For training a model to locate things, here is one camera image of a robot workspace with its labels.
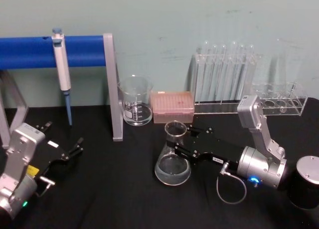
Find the pipette tip box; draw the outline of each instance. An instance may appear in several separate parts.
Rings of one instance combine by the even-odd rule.
[[[154,123],[193,121],[194,98],[190,92],[152,92],[151,104]]]

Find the metal bracket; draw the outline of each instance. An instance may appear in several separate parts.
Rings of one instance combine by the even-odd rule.
[[[17,106],[17,110],[13,118],[13,121],[9,126],[9,123],[5,115],[3,100],[0,92],[0,136],[2,141],[2,147],[4,149],[7,149],[9,147],[11,133],[25,120],[25,117],[28,112],[28,106],[26,105],[25,100],[23,99],[23,96],[19,91],[17,84],[15,83],[14,79],[11,77],[8,71],[0,71],[0,80],[2,81],[2,84],[6,88],[8,88],[9,93],[13,97]]]
[[[257,95],[244,96],[237,107],[238,116],[243,128],[248,128],[254,138],[256,149],[275,163],[285,157],[285,149],[271,139],[267,117]]]
[[[113,141],[123,141],[123,116],[118,95],[118,72],[113,35],[103,34],[106,74],[109,86]]]

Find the yellow label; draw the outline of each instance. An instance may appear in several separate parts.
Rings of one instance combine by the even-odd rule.
[[[39,169],[31,165],[29,165],[28,169],[26,170],[26,173],[28,173],[32,177],[35,177],[35,175],[37,175],[38,172],[39,172]]]

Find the metal leg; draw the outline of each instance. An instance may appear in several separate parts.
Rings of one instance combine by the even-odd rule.
[[[16,113],[11,123],[10,128],[8,127],[8,122],[4,112],[4,106],[2,97],[0,97],[0,134],[2,140],[3,148],[7,148],[10,141],[10,134],[24,122],[25,117],[28,113],[28,106],[25,103],[25,100],[22,97],[21,92],[14,79],[11,77],[8,71],[0,71],[0,79],[3,85],[9,90],[9,93],[13,97],[16,103]]]
[[[4,111],[4,105],[3,105],[1,92],[0,92],[0,136],[2,141],[2,147],[4,149],[8,149],[9,142],[10,142],[10,130],[9,130],[8,121],[6,119],[6,115]]]
[[[113,35],[111,33],[103,34],[103,41],[106,61],[106,74],[110,95],[113,141],[118,142],[123,141],[123,116],[118,95],[118,73],[116,67]]]

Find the blue horizontal bar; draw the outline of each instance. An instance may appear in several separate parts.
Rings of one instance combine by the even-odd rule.
[[[103,36],[66,36],[69,67],[105,66]],[[56,67],[51,37],[0,38],[0,70]]]

